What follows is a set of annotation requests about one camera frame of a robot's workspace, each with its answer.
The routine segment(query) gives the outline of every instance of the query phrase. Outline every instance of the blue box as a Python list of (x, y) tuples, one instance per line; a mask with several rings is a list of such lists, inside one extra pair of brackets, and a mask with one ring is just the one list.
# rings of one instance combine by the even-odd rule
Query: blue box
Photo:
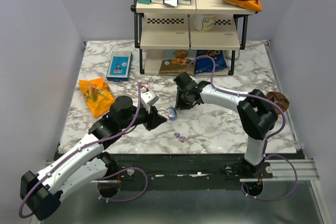
[(109, 81), (128, 81), (131, 69), (131, 51), (112, 51), (106, 79)]

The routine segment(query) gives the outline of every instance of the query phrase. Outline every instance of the white marble countertop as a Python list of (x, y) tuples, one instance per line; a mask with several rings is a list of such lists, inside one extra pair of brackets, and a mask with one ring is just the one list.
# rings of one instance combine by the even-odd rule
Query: white marble countertop
[[(112, 50), (130, 50), (133, 52), (130, 80), (112, 82), (106, 80), (107, 68)], [(87, 44), (78, 80), (91, 80), (104, 77), (115, 97), (129, 95), (137, 105), (137, 85), (140, 81), (159, 96), (157, 108), (175, 106), (176, 85), (174, 77), (145, 76), (139, 73), (139, 51), (133, 41), (90, 41)], [(266, 54), (264, 43), (248, 41), (246, 49), (240, 52), (236, 61), (234, 76), (215, 77), (215, 84), (237, 91), (252, 91), (257, 88), (266, 94), (277, 90), (274, 75)], [(96, 121), (86, 106), (78, 82), (74, 91), (59, 152), (65, 153), (73, 147)], [(282, 124), (281, 116), (275, 129)], [(174, 136), (179, 132), (186, 137), (181, 143)], [(139, 125), (136, 130), (120, 138), (108, 148), (110, 153), (244, 153), (247, 135), (244, 132), (239, 115), (215, 105), (197, 105), (191, 110), (180, 111), (176, 121), (161, 124), (155, 130), (147, 131)], [(296, 152), (290, 127), (270, 139), (267, 153)]]

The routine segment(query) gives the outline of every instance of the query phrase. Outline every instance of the mug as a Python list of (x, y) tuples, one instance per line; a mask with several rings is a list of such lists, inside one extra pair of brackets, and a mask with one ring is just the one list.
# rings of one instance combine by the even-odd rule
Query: mug
[(199, 31), (210, 31), (216, 22), (216, 15), (214, 14), (195, 14), (194, 27)]

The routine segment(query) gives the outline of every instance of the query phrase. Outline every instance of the shelf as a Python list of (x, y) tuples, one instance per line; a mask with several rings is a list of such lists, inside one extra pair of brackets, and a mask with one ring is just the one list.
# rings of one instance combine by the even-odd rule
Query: shelf
[(197, 14), (254, 14), (247, 10), (222, 0), (196, 0)]
[(188, 16), (144, 14), (141, 49), (189, 49)]
[(138, 13), (166, 13), (166, 14), (195, 14), (196, 3), (191, 0), (191, 5), (177, 5), (177, 7), (169, 7), (160, 4), (140, 4), (136, 3), (136, 11)]
[(191, 49), (238, 50), (240, 48), (233, 15), (217, 15), (214, 27), (205, 33), (194, 28), (190, 15)]
[[(164, 57), (165, 50), (147, 50), (145, 62), (145, 75), (157, 76), (159, 75), (161, 63)], [(160, 74), (161, 76), (177, 76), (178, 74)], [(228, 75), (228, 69), (215, 72), (216, 76)], [(211, 73), (199, 73), (196, 76), (211, 76)]]

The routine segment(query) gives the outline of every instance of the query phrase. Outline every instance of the gray wall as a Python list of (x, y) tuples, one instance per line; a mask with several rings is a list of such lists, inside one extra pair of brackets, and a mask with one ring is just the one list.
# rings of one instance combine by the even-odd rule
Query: gray wall
[(57, 149), (83, 43), (61, 0), (0, 6), (0, 222), (29, 223), (18, 217), (20, 178)]
[[(133, 0), (62, 0), (85, 40), (133, 38)], [(263, 12), (249, 20), (248, 39), (270, 39), (293, 0), (261, 0)]]
[(271, 54), (305, 153), (313, 157), (336, 222), (336, 0), (294, 0)]

